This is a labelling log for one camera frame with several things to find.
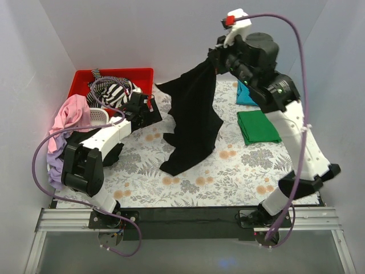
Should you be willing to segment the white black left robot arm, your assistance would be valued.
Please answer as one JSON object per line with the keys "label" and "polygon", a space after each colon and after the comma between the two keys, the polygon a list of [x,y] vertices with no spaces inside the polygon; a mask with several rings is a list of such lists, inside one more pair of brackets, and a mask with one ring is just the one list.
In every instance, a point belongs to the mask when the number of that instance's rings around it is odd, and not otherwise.
{"label": "white black left robot arm", "polygon": [[122,140],[134,131],[162,121],[153,95],[133,92],[122,105],[107,127],[101,128],[86,140],[66,146],[61,182],[69,189],[80,192],[95,208],[103,210],[102,222],[108,228],[121,223],[121,214],[116,211],[118,202],[103,186],[103,162],[112,153],[120,154]]}

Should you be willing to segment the black floral print t shirt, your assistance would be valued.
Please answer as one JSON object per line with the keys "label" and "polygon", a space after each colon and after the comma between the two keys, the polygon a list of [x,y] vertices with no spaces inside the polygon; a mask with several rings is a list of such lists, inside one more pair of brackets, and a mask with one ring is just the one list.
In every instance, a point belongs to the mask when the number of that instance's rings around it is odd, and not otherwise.
{"label": "black floral print t shirt", "polygon": [[213,109],[216,70],[209,59],[156,87],[171,97],[168,114],[175,121],[163,139],[175,149],[160,169],[176,176],[206,159],[215,149],[223,120]]}

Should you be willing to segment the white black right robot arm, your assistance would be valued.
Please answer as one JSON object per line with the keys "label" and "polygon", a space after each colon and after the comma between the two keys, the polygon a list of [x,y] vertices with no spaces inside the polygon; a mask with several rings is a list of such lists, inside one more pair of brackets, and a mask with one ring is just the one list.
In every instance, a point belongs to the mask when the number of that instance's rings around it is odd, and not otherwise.
{"label": "white black right robot arm", "polygon": [[255,211],[242,218],[250,224],[271,227],[289,201],[296,180],[299,183],[295,200],[319,191],[324,182],[340,173],[340,166],[326,159],[309,127],[303,125],[299,92],[289,76],[275,69],[279,46],[273,38],[265,33],[253,33],[246,38],[237,35],[233,44],[227,47],[224,46],[225,38],[218,38],[208,57],[219,74],[229,72],[248,88],[252,100],[277,130],[294,165],[299,163],[302,134],[307,134],[302,171],[298,172],[294,167]]}

